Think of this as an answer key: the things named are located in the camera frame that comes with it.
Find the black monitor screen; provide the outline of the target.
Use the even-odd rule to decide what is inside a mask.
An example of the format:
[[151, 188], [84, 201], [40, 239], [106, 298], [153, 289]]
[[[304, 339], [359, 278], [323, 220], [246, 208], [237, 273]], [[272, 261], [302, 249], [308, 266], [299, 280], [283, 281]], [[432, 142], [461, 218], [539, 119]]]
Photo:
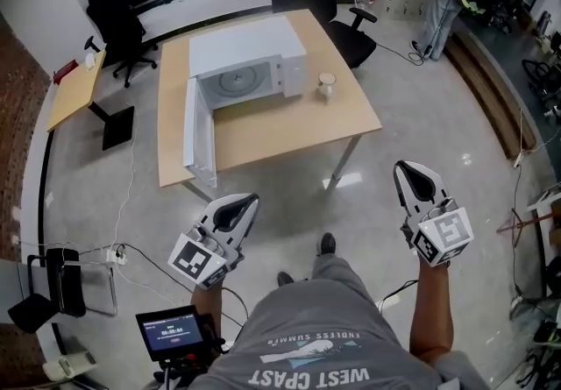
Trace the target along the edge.
[[182, 358], [205, 342], [194, 306], [136, 314], [135, 318], [153, 362]]

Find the light wooden table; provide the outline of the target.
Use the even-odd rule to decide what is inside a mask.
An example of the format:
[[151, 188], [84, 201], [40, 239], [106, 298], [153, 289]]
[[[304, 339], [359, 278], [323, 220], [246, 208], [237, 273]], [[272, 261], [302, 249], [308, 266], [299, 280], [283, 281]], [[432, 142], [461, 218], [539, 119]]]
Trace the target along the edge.
[[[215, 114], [217, 170], [267, 160], [284, 153], [346, 139], [349, 144], [330, 177], [336, 184], [360, 138], [381, 123], [353, 72], [308, 10], [286, 14], [308, 52], [308, 79], [300, 97], [269, 96], [218, 110]], [[190, 34], [164, 43], [158, 91], [159, 184], [181, 184], [205, 201], [213, 195], [197, 187], [183, 166], [184, 115]], [[337, 77], [333, 95], [317, 91], [318, 75]]]

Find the white microwave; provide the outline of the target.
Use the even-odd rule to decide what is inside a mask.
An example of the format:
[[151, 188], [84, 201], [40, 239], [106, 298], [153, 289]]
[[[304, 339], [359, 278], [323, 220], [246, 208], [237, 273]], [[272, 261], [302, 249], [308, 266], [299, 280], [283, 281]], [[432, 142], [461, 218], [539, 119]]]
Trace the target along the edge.
[[307, 52], [285, 16], [233, 25], [189, 40], [183, 166], [217, 186], [214, 111], [269, 96], [302, 94]]

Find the red box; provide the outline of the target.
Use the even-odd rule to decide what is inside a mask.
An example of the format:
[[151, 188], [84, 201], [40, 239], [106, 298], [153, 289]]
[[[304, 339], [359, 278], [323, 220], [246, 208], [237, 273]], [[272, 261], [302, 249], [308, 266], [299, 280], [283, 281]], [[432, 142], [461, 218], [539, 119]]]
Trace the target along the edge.
[[53, 83], [59, 86], [62, 79], [78, 67], [78, 62], [76, 60], [71, 60], [63, 67], [61, 67], [58, 71], [53, 72]]

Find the small yellow table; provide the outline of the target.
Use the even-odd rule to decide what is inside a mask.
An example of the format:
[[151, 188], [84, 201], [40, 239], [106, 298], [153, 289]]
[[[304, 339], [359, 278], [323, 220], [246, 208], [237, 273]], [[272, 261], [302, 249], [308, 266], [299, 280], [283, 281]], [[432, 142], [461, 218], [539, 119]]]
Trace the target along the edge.
[[93, 66], [84, 61], [60, 79], [56, 90], [46, 131], [54, 131], [62, 123], [83, 109], [90, 110], [103, 121], [104, 151], [132, 139], [135, 109], [129, 106], [110, 114], [94, 101], [94, 92], [102, 65], [105, 50], [93, 55]]

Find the beige handheld device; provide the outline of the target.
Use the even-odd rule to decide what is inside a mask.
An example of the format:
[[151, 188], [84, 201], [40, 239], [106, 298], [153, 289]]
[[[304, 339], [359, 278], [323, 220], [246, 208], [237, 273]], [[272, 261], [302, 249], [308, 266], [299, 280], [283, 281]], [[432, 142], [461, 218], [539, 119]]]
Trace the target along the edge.
[[88, 351], [59, 356], [42, 365], [44, 374], [52, 381], [73, 379], [96, 369], [98, 363]]

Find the person in grey shirt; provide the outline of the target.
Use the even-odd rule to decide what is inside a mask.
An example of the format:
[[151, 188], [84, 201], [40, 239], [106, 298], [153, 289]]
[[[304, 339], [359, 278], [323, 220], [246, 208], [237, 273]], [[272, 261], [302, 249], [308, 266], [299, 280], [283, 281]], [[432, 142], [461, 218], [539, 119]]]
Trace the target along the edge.
[[461, 351], [432, 365], [399, 343], [377, 307], [334, 280], [280, 287], [189, 390], [490, 390]]

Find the person's black right shoe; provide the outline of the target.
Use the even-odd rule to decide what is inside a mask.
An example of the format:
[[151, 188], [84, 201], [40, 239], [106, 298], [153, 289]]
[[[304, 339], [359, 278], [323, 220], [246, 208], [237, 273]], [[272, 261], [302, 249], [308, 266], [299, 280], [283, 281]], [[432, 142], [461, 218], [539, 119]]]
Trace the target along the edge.
[[323, 234], [317, 244], [317, 257], [323, 255], [334, 255], [337, 250], [337, 241], [332, 233], [326, 232]]

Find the person's right forearm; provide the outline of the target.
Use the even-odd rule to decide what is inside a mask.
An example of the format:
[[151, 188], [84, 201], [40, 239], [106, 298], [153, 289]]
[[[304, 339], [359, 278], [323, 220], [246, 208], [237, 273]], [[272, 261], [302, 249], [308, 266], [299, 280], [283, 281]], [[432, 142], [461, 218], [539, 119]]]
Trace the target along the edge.
[[409, 352], [433, 365], [451, 351], [453, 339], [448, 268], [446, 265], [431, 267], [421, 259]]

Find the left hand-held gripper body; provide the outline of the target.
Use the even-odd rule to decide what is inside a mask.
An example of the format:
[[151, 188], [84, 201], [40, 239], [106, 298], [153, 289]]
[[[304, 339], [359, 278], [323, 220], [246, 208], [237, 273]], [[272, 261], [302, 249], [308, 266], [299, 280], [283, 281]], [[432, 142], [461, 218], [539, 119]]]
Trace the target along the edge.
[[240, 246], [244, 238], [242, 231], [208, 231], [195, 223], [180, 235], [167, 263], [199, 288], [209, 290], [244, 258]]

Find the wooden step platform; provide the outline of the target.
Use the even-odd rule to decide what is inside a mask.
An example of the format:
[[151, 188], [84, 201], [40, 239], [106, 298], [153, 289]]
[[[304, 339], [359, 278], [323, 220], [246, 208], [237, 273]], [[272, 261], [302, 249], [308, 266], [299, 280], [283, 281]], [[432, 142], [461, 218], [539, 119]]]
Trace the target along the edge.
[[452, 34], [444, 53], [457, 69], [499, 140], [508, 160], [536, 146], [536, 138], [498, 69], [468, 34]]

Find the person's left forearm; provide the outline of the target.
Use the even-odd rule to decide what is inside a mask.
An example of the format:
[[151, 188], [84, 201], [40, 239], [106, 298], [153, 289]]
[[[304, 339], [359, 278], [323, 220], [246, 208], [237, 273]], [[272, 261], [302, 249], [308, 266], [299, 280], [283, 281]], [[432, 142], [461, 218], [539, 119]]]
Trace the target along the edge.
[[220, 325], [222, 318], [222, 289], [221, 280], [209, 289], [196, 286], [190, 302], [196, 307], [198, 314], [212, 316], [216, 326]]

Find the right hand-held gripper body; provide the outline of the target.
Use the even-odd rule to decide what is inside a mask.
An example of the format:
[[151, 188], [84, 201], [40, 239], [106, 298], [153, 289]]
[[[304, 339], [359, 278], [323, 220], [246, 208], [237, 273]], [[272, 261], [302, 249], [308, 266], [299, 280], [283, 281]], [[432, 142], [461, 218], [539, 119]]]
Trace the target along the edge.
[[466, 210], [453, 197], [425, 214], [407, 216], [404, 226], [411, 231], [408, 244], [430, 267], [446, 264], [474, 239]]

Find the grey trousers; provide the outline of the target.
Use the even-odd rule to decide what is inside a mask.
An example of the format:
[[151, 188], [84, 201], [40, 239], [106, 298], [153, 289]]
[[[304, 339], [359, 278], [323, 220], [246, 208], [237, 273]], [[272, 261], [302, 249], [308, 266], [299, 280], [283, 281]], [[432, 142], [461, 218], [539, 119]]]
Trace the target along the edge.
[[345, 259], [338, 257], [335, 253], [322, 254], [316, 258], [312, 268], [311, 279], [334, 280], [347, 286], [372, 305], [374, 304], [363, 280], [360, 279]]

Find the white cup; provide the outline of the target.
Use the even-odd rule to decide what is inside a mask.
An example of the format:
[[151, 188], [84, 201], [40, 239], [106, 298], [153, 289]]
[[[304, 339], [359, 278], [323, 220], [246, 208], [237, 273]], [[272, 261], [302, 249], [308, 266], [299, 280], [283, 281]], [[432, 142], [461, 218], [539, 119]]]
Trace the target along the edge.
[[330, 99], [336, 82], [337, 77], [333, 73], [323, 72], [318, 75], [317, 91], [326, 99]]

